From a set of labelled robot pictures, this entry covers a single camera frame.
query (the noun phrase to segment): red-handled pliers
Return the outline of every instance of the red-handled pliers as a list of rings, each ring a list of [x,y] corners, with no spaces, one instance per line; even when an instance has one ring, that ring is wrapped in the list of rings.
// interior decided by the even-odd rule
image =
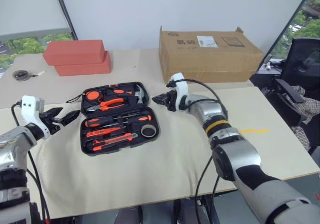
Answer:
[[[96,111],[96,110],[101,110],[101,111],[107,111],[108,109],[120,107],[124,105],[124,99],[123,98],[116,98],[108,101],[101,101],[100,104],[91,106],[87,108],[87,111]]]

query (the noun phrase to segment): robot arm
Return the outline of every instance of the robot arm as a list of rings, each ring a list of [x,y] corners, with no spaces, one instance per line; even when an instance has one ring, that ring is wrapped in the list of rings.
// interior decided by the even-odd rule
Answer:
[[[0,223],[41,223],[37,204],[30,203],[27,188],[27,152],[40,139],[47,139],[75,120],[80,111],[71,111],[61,119],[55,118],[62,108],[44,112],[44,101],[33,96],[23,96],[22,117],[26,126],[0,136]]]
[[[178,73],[171,81],[183,78]],[[231,127],[220,103],[201,99],[207,97],[189,94],[186,82],[153,97],[168,110],[186,110],[197,118],[208,136],[218,175],[234,183],[261,223],[318,223],[320,208],[286,182],[266,175],[257,150]]]

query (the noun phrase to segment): hammer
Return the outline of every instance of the hammer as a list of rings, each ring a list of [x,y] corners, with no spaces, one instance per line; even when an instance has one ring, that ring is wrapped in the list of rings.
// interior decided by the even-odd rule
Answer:
[[[142,104],[143,103],[142,99],[145,96],[145,93],[144,93],[143,89],[139,85],[137,85],[137,86],[139,88],[139,91],[136,91],[134,93],[134,96],[138,97],[138,104],[140,104],[140,103]]]

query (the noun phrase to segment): black tool case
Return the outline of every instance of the black tool case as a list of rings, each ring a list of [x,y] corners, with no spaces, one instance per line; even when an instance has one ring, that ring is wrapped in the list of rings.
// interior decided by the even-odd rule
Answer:
[[[141,103],[138,103],[139,97],[136,96],[138,92],[143,93]],[[142,83],[130,82],[90,88],[86,89],[82,96],[81,112],[86,117],[80,127],[83,153],[89,156],[112,153],[127,146],[142,145],[158,137],[160,129],[157,118],[147,106],[149,96]],[[106,102],[107,110],[102,111],[101,106],[99,108],[97,105]],[[97,109],[89,111],[92,106]]]

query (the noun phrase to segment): black chair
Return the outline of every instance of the black chair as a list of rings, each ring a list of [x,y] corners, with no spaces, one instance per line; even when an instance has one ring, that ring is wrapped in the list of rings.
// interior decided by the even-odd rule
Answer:
[[[305,131],[312,154],[320,145],[319,115],[305,125],[305,116],[300,115],[295,107],[283,96],[286,93],[294,103],[303,103],[304,100],[292,88],[300,85],[305,89],[305,97],[319,100],[320,92],[320,39],[293,38],[283,70],[278,78],[273,78],[270,92],[266,95],[269,102],[277,110],[289,127],[301,126]]]

